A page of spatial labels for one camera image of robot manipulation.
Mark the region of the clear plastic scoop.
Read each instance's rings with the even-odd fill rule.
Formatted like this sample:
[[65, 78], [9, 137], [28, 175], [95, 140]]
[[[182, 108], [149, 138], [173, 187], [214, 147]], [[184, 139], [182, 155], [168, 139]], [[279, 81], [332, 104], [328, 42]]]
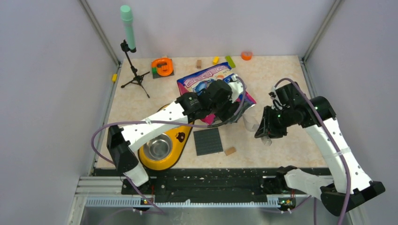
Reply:
[[[242, 118], [247, 131], [256, 132], [258, 130], [260, 124], [253, 116], [244, 113]], [[270, 146], [272, 144], [272, 140], [268, 136], [260, 137], [260, 139], [265, 146]]]

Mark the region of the pink pet food bag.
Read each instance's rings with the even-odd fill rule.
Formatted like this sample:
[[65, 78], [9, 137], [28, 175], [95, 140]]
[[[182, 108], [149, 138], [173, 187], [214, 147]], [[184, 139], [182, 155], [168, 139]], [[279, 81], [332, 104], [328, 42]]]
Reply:
[[255, 106], [257, 102], [247, 91], [245, 92], [245, 96], [243, 96], [243, 88], [247, 86], [242, 85], [238, 78], [239, 76], [234, 73], [231, 66], [227, 62], [223, 62], [177, 79], [176, 82], [179, 92], [182, 95], [187, 92], [201, 94], [211, 83], [222, 80], [230, 85], [232, 89], [231, 100], [233, 102], [240, 104], [241, 100], [244, 101], [241, 107], [241, 112], [244, 113], [247, 109]]

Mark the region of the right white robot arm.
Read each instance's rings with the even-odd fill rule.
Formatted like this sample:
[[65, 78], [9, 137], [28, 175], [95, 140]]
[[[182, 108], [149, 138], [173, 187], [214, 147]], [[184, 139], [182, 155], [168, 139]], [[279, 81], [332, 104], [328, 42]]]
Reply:
[[293, 125], [301, 126], [317, 145], [330, 178], [322, 178], [294, 167], [278, 169], [275, 187], [281, 193], [295, 189], [318, 200], [334, 216], [345, 213], [385, 192], [385, 186], [372, 180], [359, 165], [344, 139], [336, 113], [321, 96], [309, 99], [293, 80], [275, 85], [265, 106], [256, 138], [277, 139]]

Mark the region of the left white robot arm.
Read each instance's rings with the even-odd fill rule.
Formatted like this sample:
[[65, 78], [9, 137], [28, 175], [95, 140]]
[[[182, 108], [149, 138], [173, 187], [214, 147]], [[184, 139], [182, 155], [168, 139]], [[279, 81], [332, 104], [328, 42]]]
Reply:
[[196, 120], [210, 114], [220, 125], [229, 123], [243, 107], [246, 85], [238, 76], [229, 83], [216, 80], [199, 93], [186, 92], [155, 114], [140, 121], [108, 125], [107, 149], [118, 172], [122, 173], [140, 194], [149, 191], [151, 182], [135, 152], [148, 141], [180, 126], [195, 127]]

